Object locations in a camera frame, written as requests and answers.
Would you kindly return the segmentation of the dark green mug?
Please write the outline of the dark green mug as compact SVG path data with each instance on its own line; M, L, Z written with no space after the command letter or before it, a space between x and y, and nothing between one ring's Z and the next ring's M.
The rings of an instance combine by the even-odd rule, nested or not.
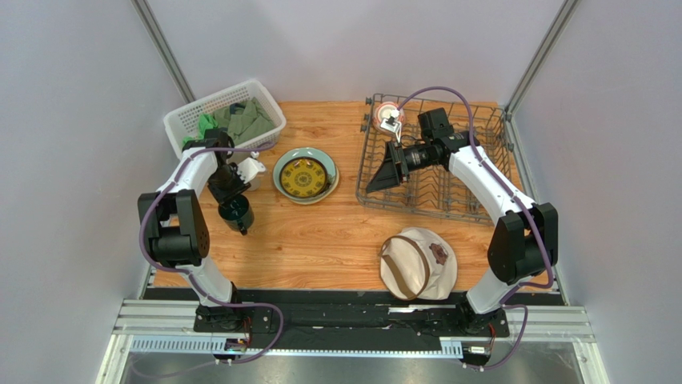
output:
M219 216L228 227L241 235L246 236L253 226L255 215L248 198L242 194L234 197L229 202L219 205Z

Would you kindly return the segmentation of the light green flower plate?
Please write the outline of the light green flower plate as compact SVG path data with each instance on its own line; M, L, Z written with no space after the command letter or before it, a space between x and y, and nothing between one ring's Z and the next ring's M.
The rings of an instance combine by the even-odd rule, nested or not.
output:
M313 158L321 162L327 170L328 177L330 174L335 172L335 168L337 167L335 162L326 152L313 147L300 147L287 151L278 159L278 161L275 163L273 175L277 174L279 176L283 166L287 162L292 159L302 157Z

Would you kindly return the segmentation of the red white ceramic bowl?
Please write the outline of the red white ceramic bowl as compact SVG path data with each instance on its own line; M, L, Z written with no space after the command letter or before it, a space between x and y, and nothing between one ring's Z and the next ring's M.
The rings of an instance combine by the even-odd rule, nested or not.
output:
M382 126L384 119L389 119L391 117L391 112L398 108L398 104L395 102L382 102L380 103L373 112L372 115L372 126L382 134L394 134L393 129L387 129Z

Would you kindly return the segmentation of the yellow patterned black-rim plate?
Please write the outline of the yellow patterned black-rim plate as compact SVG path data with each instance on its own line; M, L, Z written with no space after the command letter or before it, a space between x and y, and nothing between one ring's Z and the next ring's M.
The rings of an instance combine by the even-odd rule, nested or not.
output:
M287 162L279 175L279 184L285 194L293 198L314 198L329 185L324 165L313 158L295 158Z

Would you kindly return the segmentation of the beige ceramic cup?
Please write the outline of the beige ceramic cup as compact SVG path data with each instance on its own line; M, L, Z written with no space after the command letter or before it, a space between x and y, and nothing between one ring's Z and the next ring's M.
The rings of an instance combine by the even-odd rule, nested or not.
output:
M249 190L257 190L261 185L261 177L267 171L267 168L260 161L253 158L248 158L245 162L245 177L251 185Z

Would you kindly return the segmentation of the cream bird plate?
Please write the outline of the cream bird plate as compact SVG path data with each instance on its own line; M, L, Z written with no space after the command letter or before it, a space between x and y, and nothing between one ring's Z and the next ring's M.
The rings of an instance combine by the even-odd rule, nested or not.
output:
M322 192L320 195L317 195L312 198L296 198L296 197L291 197L290 195L285 193L285 190L281 186L279 182L279 176L277 174L273 175L273 183L277 191L282 194L284 197L290 199L292 202L299 204L299 205L312 205L316 204L318 202L321 202L325 198L327 198L329 195L331 195L339 185L340 181L340 171L339 168L335 168L335 172L333 174L329 175L329 180L331 181L331 184L328 186L328 188L325 189L324 192Z

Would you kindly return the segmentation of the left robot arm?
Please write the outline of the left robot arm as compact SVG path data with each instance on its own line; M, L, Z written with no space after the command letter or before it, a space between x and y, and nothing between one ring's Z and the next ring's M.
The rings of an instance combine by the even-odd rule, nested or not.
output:
M138 198L138 241L143 257L157 270L180 274L199 296L198 315L223 321L241 318L244 308L233 282L212 261L210 233L199 204L208 189L229 210L250 188L227 129L211 129L189 141L179 164L155 192Z

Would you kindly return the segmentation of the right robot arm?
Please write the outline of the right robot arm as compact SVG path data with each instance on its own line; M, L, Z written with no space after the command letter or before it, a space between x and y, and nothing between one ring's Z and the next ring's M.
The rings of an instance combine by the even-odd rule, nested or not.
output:
M374 193L408 182L411 174L442 166L463 182L483 205L495 225L487 250L488 269L457 306L457 325L477 334L502 310L506 301L531 279L553 277L558 261L556 208L538 204L516 188L489 160L475 131L457 131L445 109L419 114L421 141L404 146L386 142L384 158L365 191Z

